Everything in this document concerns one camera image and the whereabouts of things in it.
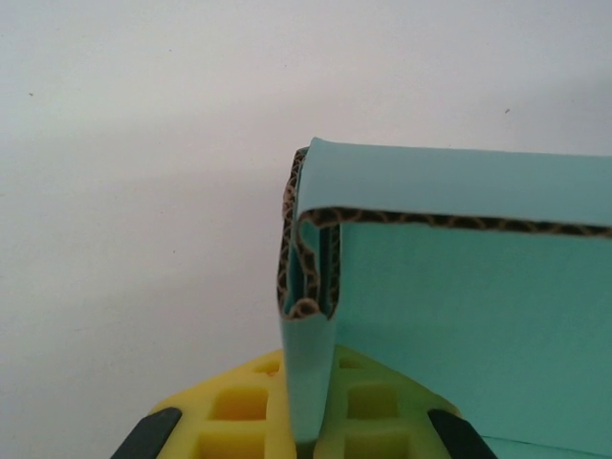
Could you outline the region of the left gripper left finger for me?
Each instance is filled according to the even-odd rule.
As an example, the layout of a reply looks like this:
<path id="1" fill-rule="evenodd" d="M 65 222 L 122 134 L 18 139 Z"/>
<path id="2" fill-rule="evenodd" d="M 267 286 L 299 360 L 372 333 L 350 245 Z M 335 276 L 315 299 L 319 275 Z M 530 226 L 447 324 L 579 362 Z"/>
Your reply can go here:
<path id="1" fill-rule="evenodd" d="M 297 459 L 276 350 L 154 405 L 110 459 Z"/>

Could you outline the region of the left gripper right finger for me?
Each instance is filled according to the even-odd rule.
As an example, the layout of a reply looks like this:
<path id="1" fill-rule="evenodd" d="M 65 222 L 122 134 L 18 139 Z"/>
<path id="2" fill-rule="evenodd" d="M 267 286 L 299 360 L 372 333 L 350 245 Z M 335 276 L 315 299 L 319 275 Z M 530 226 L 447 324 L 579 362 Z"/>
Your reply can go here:
<path id="1" fill-rule="evenodd" d="M 484 459 L 484 439 L 443 396 L 338 345 L 314 459 Z"/>

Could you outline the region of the teal cloth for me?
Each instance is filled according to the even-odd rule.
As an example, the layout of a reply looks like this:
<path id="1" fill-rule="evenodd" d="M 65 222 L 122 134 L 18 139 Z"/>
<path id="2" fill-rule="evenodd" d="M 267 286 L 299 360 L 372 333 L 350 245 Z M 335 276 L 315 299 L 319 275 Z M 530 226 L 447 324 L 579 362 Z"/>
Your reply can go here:
<path id="1" fill-rule="evenodd" d="M 313 139 L 281 215 L 302 456 L 340 345 L 453 403 L 484 459 L 612 459 L 612 156 Z"/>

